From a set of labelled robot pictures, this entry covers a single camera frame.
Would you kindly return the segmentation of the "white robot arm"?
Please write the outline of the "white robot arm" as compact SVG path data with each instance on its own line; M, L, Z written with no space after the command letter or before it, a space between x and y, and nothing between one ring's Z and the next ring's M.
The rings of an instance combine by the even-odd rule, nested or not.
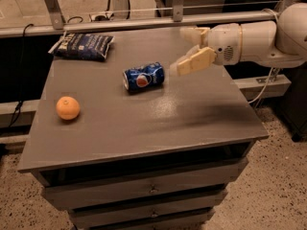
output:
M295 68L307 61L307 4L291 5L275 21L182 28L180 35L193 47L170 65L173 76L246 61Z

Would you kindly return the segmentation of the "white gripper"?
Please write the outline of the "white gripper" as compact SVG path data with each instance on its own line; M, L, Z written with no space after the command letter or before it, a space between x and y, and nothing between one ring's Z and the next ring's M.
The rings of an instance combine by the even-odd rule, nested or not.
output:
M241 53L239 24L218 25L211 30L209 27L184 27L180 29L180 36L202 49L195 46L185 56L172 63L171 76L188 75L209 67L213 62L217 65L233 65L239 62Z

